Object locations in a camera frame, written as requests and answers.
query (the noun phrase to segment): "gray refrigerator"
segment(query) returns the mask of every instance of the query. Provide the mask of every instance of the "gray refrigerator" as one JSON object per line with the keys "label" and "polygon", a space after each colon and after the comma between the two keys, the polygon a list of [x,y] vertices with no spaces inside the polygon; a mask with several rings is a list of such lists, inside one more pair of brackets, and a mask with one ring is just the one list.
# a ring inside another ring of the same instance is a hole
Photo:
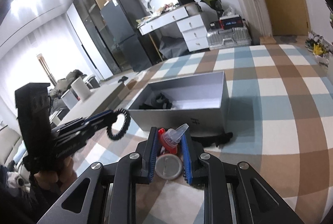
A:
{"label": "gray refrigerator", "polygon": [[101,14],[133,71],[142,71],[160,62],[149,35],[142,36],[137,29],[136,20],[148,15],[139,0],[111,0]]}

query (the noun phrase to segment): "drawer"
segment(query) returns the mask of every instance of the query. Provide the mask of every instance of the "drawer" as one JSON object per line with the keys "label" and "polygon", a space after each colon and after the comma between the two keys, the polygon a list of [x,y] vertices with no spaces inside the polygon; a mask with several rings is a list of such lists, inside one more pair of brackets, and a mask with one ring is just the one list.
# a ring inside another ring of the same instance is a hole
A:
{"label": "drawer", "polygon": [[191,41],[194,39],[200,39],[207,36],[207,30],[205,27],[195,28],[186,32],[182,32],[185,41]]}
{"label": "drawer", "polygon": [[139,30],[142,35],[145,35],[172,22],[184,19],[188,16],[189,14],[187,13],[185,7],[180,7],[179,9],[163,14],[160,17],[148,22],[147,24],[141,26]]}
{"label": "drawer", "polygon": [[186,45],[187,45],[189,51],[202,50],[204,48],[209,47],[206,37],[196,39],[196,40],[186,41]]}
{"label": "drawer", "polygon": [[181,32],[185,32],[194,28],[205,26],[201,15],[189,17],[187,19],[177,22],[178,28]]}

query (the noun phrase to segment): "plaid bedspread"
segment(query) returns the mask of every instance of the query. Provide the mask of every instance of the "plaid bedspread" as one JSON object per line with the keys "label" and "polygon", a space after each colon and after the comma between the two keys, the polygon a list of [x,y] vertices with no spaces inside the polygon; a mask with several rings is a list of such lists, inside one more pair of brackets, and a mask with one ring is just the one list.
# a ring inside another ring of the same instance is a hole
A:
{"label": "plaid bedspread", "polygon": [[[307,50],[252,46],[173,58],[147,70],[122,106],[149,81],[222,70],[230,96],[227,131],[234,137],[206,151],[232,164],[247,161],[306,224],[320,223],[333,205],[333,86]],[[118,161],[147,136],[133,120],[120,141],[100,131],[75,156],[78,175],[95,161]],[[137,187],[137,223],[203,223],[203,201],[204,192],[182,177],[156,175]]]}

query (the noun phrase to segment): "white curtain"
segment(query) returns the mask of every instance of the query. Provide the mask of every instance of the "white curtain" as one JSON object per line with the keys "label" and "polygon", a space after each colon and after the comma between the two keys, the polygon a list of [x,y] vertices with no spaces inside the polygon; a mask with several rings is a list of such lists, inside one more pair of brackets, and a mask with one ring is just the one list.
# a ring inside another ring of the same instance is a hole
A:
{"label": "white curtain", "polygon": [[70,34],[64,15],[24,37],[0,59],[0,118],[16,131],[15,90],[29,82],[50,83],[37,60],[40,53],[56,80],[75,69],[93,74]]}

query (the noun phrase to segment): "triangular cutout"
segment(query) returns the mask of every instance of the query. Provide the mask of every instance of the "triangular cutout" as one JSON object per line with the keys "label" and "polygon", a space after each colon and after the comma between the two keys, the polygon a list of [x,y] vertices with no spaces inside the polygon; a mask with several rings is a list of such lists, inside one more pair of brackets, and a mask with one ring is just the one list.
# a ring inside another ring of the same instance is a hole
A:
{"label": "triangular cutout", "polygon": [[277,201],[256,178],[251,179],[250,182],[261,213],[266,213],[279,207]]}
{"label": "triangular cutout", "polygon": [[85,178],[78,185],[78,187],[67,197],[67,199],[61,204],[61,207],[65,210],[73,213],[80,213],[82,210],[84,198],[88,191],[90,179]]}

